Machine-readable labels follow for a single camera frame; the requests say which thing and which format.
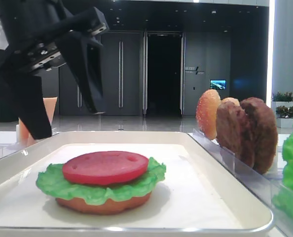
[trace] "wall sign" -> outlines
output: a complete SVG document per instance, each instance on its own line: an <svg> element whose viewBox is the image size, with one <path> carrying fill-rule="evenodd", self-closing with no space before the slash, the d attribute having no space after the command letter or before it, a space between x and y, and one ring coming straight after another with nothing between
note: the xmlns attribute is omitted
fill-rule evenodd
<svg viewBox="0 0 293 237"><path fill-rule="evenodd" d="M204 75L205 71L200 71L198 67L185 67L186 73L196 73L196 75Z"/></svg>

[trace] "floor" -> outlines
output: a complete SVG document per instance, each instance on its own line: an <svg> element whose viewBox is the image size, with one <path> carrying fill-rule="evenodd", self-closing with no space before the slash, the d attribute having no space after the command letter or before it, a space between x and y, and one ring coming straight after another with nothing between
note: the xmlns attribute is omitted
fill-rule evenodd
<svg viewBox="0 0 293 237"><path fill-rule="evenodd" d="M0 131L16 131L17 122L0 123ZM57 116L52 127L64 131L180 131L197 128L195 118L143 118L107 116ZM293 129L278 128L279 134L291 134Z"/></svg>

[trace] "dark doorway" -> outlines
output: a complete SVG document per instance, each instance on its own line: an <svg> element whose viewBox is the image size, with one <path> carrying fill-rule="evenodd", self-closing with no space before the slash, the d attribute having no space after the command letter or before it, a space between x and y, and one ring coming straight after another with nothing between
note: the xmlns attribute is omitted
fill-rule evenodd
<svg viewBox="0 0 293 237"><path fill-rule="evenodd" d="M181 34L148 35L148 117L181 117L181 40Z"/></svg>

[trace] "white tray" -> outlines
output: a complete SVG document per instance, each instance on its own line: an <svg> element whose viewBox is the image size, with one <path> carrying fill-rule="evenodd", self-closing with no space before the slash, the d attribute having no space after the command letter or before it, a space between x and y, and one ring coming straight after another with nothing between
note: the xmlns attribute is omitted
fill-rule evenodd
<svg viewBox="0 0 293 237"><path fill-rule="evenodd" d="M35 185L50 163L94 151L122 150L167 165L165 181L143 206L114 216L59 207ZM63 132L0 159L0 236L265 237L273 213L188 134Z"/></svg>

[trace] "tomato slice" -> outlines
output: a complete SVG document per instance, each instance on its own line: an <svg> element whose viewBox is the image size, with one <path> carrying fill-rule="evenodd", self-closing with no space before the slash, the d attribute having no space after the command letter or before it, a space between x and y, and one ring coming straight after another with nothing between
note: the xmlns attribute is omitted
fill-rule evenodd
<svg viewBox="0 0 293 237"><path fill-rule="evenodd" d="M77 184L109 185L125 183L147 171L148 158L131 152L94 152L69 160L63 176Z"/></svg>

